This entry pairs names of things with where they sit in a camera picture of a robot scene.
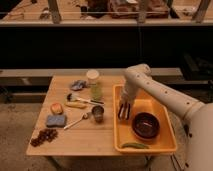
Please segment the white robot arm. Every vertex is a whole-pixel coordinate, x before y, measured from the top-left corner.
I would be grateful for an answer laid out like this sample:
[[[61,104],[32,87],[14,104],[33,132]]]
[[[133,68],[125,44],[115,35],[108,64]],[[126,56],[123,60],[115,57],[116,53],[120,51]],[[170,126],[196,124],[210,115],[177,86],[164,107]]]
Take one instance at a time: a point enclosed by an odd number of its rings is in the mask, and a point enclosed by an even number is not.
[[[118,118],[129,119],[138,90],[145,90],[188,125],[184,171],[213,171],[213,103],[203,103],[153,80],[147,64],[126,68],[124,78]]]

